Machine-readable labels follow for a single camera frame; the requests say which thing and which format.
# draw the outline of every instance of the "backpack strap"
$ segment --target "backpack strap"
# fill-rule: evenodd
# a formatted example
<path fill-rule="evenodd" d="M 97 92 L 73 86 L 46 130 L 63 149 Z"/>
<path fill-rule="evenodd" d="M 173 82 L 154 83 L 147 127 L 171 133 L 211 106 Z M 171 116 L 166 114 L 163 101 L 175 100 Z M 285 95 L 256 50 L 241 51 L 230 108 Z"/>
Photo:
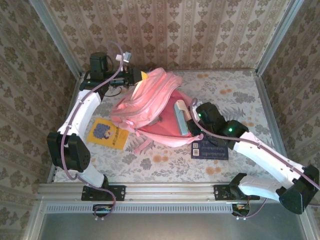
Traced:
<path fill-rule="evenodd" d="M 140 146 L 138 146 L 133 152 L 135 154 L 140 153 L 144 148 L 146 148 L 153 140 L 151 138 L 147 138 Z"/>

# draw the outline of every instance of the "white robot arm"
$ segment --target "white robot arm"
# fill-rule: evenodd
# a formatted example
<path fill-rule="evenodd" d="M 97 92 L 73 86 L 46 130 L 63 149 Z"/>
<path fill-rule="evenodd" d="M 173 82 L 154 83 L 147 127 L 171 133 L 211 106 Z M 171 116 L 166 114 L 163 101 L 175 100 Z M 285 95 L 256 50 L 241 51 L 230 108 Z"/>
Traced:
<path fill-rule="evenodd" d="M 191 103 L 193 109 L 196 99 Z M 275 180 L 259 179 L 239 173 L 230 182 L 231 193 L 240 196 L 260 196 L 280 202 L 286 209 L 302 214 L 319 190 L 319 170 L 313 165 L 304 167 L 264 144 L 249 129 L 236 120 L 225 121 L 218 108 L 210 102 L 191 111 L 189 129 L 194 135 L 203 131 L 220 145 L 250 158 Z"/>
<path fill-rule="evenodd" d="M 129 62 L 130 56 L 128 52 L 124 53 L 123 61 Z M 131 69 L 128 66 L 124 66 L 121 71 L 120 68 L 118 69 L 116 72 L 118 74 L 110 82 L 97 88 L 97 86 L 100 86 L 106 79 L 116 73 L 108 71 L 107 55 L 103 52 L 92 53 L 90 65 L 91 70 L 84 76 L 84 81 L 80 85 L 80 92 L 71 113 L 57 132 L 48 134 L 47 144 L 55 166 L 62 169 L 67 168 L 68 174 L 78 176 L 80 180 L 95 188 L 104 189 L 109 185 L 108 178 L 97 171 L 91 163 L 90 151 L 85 145 L 86 128 L 109 86 L 128 88 L 146 78 L 147 74 L 137 68 Z"/>

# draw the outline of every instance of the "floral tablecloth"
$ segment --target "floral tablecloth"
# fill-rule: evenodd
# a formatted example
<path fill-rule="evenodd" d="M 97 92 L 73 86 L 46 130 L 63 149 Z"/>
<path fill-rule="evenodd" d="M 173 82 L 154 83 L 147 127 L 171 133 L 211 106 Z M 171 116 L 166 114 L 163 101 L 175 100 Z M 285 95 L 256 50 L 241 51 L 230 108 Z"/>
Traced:
<path fill-rule="evenodd" d="M 227 120 L 238 120 L 249 127 L 258 138 L 273 146 L 263 106 L 252 71 L 177 71 L 183 83 L 179 88 L 199 101 L 216 104 Z M 95 110 L 86 134 L 96 118 L 110 119 L 110 110 L 126 93 L 105 97 Z M 238 173 L 270 178 L 263 168 L 251 159 L 229 150 L 229 161 L 191 159 L 191 145 L 171 148 L 156 142 L 141 154 L 133 150 L 144 139 L 130 134 L 123 150 L 87 143 L 94 166 L 110 182 L 229 182 Z M 57 169 L 55 182 L 71 182 L 62 169 Z"/>

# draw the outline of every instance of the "metal bracket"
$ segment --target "metal bracket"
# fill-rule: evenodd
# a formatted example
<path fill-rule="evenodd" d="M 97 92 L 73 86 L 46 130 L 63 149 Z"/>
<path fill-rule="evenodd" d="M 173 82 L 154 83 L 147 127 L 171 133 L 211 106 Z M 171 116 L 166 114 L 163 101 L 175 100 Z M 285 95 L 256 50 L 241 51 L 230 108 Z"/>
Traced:
<path fill-rule="evenodd" d="M 108 190 L 114 194 L 116 201 L 125 200 L 125 185 L 110 185 Z M 92 187 L 84 186 L 82 189 L 81 201 L 112 201 L 112 196 L 106 191 L 96 190 Z"/>
<path fill-rule="evenodd" d="M 231 193 L 229 184 L 213 185 L 213 189 L 214 189 L 214 198 L 216 201 L 248 200 L 248 198 L 250 198 L 250 201 L 260 200 L 259 196 L 255 196 L 255 195 L 247 196 L 244 194 L 241 194 L 240 198 L 237 199 L 237 197 Z"/>

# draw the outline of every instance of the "book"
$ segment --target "book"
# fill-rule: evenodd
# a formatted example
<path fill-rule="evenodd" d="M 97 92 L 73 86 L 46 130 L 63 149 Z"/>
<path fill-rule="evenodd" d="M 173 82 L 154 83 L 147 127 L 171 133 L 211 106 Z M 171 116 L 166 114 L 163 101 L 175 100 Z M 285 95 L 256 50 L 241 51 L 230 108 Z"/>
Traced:
<path fill-rule="evenodd" d="M 213 137 L 204 135 L 202 140 L 191 143 L 191 158 L 229 160 L 228 147 L 216 146 L 216 144 Z"/>
<path fill-rule="evenodd" d="M 87 141 L 106 147 L 123 150 L 129 132 L 115 126 L 110 120 L 97 118 L 89 132 Z"/>

